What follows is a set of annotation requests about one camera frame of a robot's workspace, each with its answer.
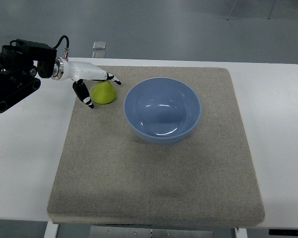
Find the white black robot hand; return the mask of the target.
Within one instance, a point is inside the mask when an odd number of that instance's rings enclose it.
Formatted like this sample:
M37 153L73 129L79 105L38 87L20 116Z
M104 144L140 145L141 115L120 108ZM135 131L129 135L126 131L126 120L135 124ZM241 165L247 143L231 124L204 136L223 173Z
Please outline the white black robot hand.
M54 70L51 77L53 80L73 80L73 89L81 102L94 108L90 90L99 81L121 82L109 72L87 62L67 61L64 58L55 60Z

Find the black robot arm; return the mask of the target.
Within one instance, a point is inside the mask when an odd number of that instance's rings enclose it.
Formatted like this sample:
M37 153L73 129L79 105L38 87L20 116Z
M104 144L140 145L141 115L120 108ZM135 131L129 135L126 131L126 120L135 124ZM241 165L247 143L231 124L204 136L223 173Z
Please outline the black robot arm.
M41 86L41 78L54 71L57 48L44 43L12 40L0 51L0 114Z

